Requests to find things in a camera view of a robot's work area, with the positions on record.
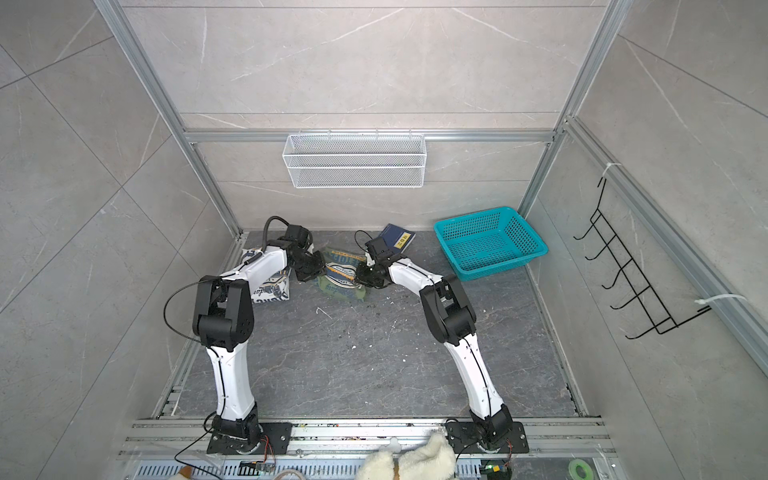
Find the green tank top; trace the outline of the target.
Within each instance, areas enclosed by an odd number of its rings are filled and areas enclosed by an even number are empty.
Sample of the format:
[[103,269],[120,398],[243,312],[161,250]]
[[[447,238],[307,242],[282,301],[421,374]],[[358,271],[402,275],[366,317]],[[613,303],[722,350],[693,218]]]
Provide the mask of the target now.
[[317,285],[326,295],[350,302],[363,302],[367,288],[356,280],[357,268],[366,265],[364,256],[324,248],[320,251],[325,262],[325,273],[317,278]]

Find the white tank top navy trim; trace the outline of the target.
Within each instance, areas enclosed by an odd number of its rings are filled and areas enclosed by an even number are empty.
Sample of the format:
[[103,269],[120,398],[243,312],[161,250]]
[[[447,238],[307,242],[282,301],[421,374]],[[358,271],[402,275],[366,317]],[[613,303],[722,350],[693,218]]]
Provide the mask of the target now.
[[244,249],[238,272],[249,283],[251,300],[256,303],[287,301],[290,298],[287,254],[278,247]]

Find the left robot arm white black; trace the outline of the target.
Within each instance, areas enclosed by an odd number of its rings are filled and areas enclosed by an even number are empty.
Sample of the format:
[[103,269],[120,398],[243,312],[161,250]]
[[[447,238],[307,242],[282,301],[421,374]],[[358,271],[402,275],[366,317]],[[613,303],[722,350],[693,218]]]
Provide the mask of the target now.
[[212,364],[217,393],[212,442],[225,451],[268,450],[248,376],[247,344],[255,327],[255,293],[285,269],[306,282],[324,273],[325,263],[314,250],[310,230],[274,215],[265,222],[259,249],[232,269],[205,275],[193,284],[196,297],[189,338],[206,349]]

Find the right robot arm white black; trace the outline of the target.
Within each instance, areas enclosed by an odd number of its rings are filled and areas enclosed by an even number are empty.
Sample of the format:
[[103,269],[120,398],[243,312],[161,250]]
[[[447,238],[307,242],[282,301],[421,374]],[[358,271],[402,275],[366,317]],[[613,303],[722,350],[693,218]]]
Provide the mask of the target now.
[[476,331],[476,313],[455,275],[432,273],[406,257],[383,236],[368,238],[366,261],[355,280],[370,288],[398,285],[416,294],[434,339],[449,352],[463,382],[472,422],[462,423],[469,444],[486,452],[507,446],[527,450],[524,430],[498,394],[483,360]]

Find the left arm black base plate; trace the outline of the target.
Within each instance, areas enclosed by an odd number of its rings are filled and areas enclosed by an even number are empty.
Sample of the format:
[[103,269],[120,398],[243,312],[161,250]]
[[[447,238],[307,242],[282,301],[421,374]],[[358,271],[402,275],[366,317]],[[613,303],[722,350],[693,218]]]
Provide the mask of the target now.
[[213,433],[206,453],[220,455],[283,455],[288,450],[292,427],[293,424],[290,422],[262,423],[261,433],[252,442]]

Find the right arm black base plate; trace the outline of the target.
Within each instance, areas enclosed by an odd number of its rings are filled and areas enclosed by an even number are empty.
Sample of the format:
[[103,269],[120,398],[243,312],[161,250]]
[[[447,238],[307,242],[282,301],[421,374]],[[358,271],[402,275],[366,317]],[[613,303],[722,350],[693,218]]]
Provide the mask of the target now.
[[511,422],[501,431],[486,432],[474,422],[448,421],[446,436],[454,452],[459,454],[527,454],[530,447],[521,422]]

